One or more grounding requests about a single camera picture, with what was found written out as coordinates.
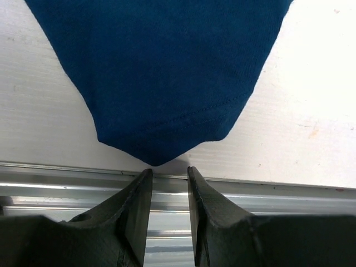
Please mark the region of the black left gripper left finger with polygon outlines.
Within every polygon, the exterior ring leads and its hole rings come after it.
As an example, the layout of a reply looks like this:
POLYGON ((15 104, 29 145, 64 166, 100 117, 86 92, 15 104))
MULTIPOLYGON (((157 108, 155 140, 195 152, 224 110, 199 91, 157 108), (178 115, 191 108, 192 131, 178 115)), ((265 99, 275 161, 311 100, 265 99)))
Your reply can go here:
POLYGON ((60 266, 143 266, 152 170, 94 208, 62 223, 69 240, 60 266))

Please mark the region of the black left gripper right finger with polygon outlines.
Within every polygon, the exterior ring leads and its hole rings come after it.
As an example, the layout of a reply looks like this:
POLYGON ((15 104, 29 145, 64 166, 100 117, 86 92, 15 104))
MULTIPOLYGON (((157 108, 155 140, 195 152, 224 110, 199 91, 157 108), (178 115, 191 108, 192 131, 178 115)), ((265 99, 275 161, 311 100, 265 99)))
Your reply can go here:
POLYGON ((187 176, 195 266, 258 266, 252 213, 210 186, 197 168, 189 167, 187 176))

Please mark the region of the dark blue t shirt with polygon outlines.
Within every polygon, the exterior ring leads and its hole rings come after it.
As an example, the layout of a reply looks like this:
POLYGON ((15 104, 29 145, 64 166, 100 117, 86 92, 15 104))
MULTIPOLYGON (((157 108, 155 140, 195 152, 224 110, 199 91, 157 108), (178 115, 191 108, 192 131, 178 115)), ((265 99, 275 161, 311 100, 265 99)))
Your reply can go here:
POLYGON ((99 142, 160 166, 224 139, 290 1, 27 1, 99 142))

